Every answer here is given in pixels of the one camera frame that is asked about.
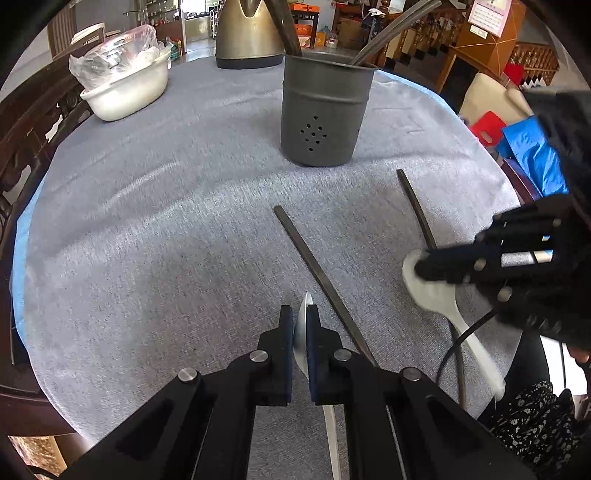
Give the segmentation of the person right hand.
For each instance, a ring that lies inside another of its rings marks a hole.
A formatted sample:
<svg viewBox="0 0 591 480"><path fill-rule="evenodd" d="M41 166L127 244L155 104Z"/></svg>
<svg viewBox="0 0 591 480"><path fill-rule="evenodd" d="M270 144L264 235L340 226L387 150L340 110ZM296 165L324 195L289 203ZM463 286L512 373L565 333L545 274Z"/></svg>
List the person right hand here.
<svg viewBox="0 0 591 480"><path fill-rule="evenodd" d="M570 356L584 372L586 380L590 381L590 352L574 346L568 346L567 349Z"/></svg>

